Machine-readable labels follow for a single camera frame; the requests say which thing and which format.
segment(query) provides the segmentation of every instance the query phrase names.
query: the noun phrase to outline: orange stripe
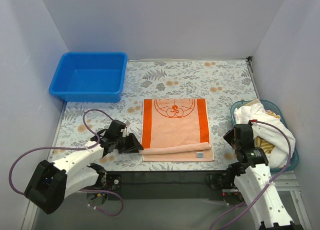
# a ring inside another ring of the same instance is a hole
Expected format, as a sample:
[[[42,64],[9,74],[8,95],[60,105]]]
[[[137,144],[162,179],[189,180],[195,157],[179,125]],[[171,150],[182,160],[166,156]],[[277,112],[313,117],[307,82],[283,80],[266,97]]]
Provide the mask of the orange stripe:
[[[151,126],[152,126],[152,100],[147,99],[143,102],[143,130],[142,146],[150,148],[151,143]]]
[[[207,117],[207,104],[205,99],[197,99],[199,128],[200,128],[200,142],[210,142],[209,125]]]

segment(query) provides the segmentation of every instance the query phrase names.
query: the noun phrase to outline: orange towel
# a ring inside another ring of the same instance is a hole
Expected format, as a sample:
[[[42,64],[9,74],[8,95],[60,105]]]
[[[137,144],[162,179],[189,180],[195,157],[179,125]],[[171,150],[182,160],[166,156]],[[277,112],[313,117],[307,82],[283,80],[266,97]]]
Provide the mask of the orange towel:
[[[206,100],[144,100],[141,144],[144,161],[213,161]]]

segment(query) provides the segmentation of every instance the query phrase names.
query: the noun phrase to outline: teal laundry basket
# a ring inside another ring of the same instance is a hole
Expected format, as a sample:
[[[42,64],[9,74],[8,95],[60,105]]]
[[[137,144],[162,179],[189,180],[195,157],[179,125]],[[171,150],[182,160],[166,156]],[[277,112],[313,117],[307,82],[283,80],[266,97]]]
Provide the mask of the teal laundry basket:
[[[271,110],[271,111],[275,112],[277,115],[279,115],[281,117],[281,122],[284,124],[284,126],[286,128],[288,128],[287,124],[286,124],[286,121],[285,121],[285,118],[282,115],[282,113],[281,113],[280,109],[278,108],[278,106],[276,106],[274,103],[272,103],[270,101],[267,101],[267,100],[260,100],[260,101],[261,101],[261,103],[263,104],[263,107],[266,110]],[[239,107],[241,107],[241,106],[243,106],[243,105],[245,105],[245,104],[247,104],[249,102],[250,101],[237,101],[231,106],[230,113],[231,113],[231,118],[232,118],[232,124],[233,125],[236,124],[236,119],[235,119],[235,115],[234,115],[235,109],[239,108]],[[295,169],[295,167],[298,165],[298,163],[299,163],[299,154],[298,154],[297,149],[294,148],[294,152],[293,152],[292,158],[290,160],[290,165],[286,169],[286,171],[292,171],[293,169]],[[281,168],[272,168],[270,171],[271,171],[271,173],[277,173],[277,172],[281,171]]]

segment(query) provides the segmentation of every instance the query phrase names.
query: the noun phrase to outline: cartoon face print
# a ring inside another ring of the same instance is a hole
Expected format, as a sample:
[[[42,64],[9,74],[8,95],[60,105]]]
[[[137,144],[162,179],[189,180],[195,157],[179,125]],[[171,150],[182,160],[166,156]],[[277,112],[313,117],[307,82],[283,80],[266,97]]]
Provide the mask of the cartoon face print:
[[[196,105],[195,99],[155,99],[154,107],[162,116],[182,118],[188,116]]]

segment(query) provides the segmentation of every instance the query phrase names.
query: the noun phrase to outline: tabletop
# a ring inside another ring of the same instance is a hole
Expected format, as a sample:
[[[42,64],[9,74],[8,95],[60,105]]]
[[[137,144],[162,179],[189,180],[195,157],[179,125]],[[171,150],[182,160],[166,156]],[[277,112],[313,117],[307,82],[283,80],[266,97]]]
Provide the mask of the tabletop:
[[[115,150],[96,163],[107,171],[169,171],[225,170],[237,161],[223,136],[232,128],[232,104],[257,98],[245,60],[128,61],[120,102],[67,102],[56,146],[83,147],[87,143],[92,134],[84,126],[82,116],[92,108],[104,110],[112,118],[125,122],[128,132],[140,141],[143,100],[152,98],[206,98],[214,161],[143,162],[138,153],[118,154]],[[86,121],[94,131],[108,128],[111,122],[100,112],[90,112]],[[70,153],[72,151],[53,150],[49,160],[58,160]]]

